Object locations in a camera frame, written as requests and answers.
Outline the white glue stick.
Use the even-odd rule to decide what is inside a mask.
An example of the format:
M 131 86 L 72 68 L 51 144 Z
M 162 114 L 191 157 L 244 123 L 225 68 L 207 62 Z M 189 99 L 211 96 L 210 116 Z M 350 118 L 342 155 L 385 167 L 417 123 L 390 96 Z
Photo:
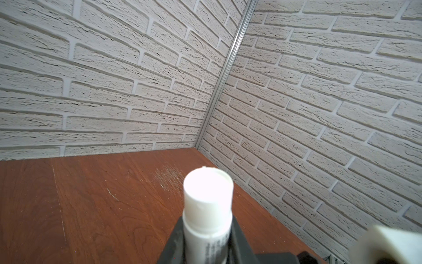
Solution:
M 225 264 L 233 222 L 234 182 L 224 171 L 201 167 L 184 179 L 184 251 L 188 264 Z

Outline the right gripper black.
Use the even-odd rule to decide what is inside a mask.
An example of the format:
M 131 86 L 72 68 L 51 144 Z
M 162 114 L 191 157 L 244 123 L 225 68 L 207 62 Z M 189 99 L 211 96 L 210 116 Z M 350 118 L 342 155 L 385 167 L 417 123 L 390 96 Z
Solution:
M 257 254 L 261 264 L 318 264 L 319 260 L 310 253 L 303 251 L 298 255 L 293 253 Z

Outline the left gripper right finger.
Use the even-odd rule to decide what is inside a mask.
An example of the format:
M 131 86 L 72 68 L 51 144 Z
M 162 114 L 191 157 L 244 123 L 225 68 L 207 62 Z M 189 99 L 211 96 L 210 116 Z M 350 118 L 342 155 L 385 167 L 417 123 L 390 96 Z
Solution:
M 230 264 L 259 264 L 257 256 L 238 224 L 235 216 L 231 224 L 231 232 L 229 238 L 229 263 Z

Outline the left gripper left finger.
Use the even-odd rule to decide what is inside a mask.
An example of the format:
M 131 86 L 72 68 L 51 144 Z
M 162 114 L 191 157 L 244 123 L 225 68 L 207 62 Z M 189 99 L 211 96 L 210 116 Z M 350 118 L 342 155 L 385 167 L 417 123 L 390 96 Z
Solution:
M 184 223 L 180 217 L 164 246 L 157 264 L 184 264 Z

